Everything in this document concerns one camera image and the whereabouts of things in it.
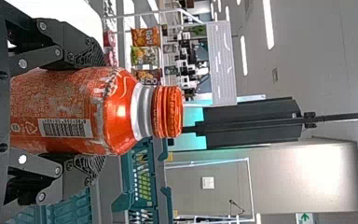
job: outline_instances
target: wall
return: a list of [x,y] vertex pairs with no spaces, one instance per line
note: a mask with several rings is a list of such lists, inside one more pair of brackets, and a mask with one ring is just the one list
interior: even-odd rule
[[[235,2],[222,4],[230,5],[232,25],[240,27],[243,7]],[[303,111],[318,114],[358,111],[358,1],[271,0],[271,8],[274,49],[267,49],[262,1],[254,1],[249,20],[238,29],[246,38],[249,64],[245,77],[241,60],[236,61],[238,94],[292,95]],[[239,49],[238,37],[233,40]],[[279,81],[274,84],[275,67]],[[358,143],[358,122],[324,124],[309,134]]]
[[[175,153],[173,158],[174,161],[249,158],[256,213],[358,212],[358,155],[356,145],[352,142],[309,139],[254,149]],[[241,176],[243,173],[243,170],[217,172],[212,166],[205,167],[205,170],[208,169],[215,173],[216,183],[227,181],[230,175]],[[182,207],[197,210],[192,207],[191,199],[197,201],[195,203],[214,203],[209,198],[211,195],[202,197],[197,192],[200,188],[199,172],[197,168],[185,168],[167,174],[168,184],[173,187],[174,200],[186,198],[180,202]],[[174,176],[177,182],[173,184],[170,179]],[[227,183],[223,187],[214,194],[234,190]]]
[[[214,189],[202,189],[204,176],[213,176]],[[180,215],[222,216],[229,214],[229,200],[234,200],[251,215],[247,161],[167,170],[172,188],[173,209]],[[232,214],[240,210],[232,207]]]

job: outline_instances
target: plastic bottle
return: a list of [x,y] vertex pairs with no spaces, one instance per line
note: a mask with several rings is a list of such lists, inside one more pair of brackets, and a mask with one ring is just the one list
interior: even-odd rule
[[11,79],[11,145],[32,153],[122,155],[182,127],[179,88],[144,86],[121,68],[36,69]]

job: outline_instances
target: bottle label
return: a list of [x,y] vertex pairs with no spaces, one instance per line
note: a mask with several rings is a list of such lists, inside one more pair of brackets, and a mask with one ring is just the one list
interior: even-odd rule
[[43,137],[92,138],[89,119],[38,119]]

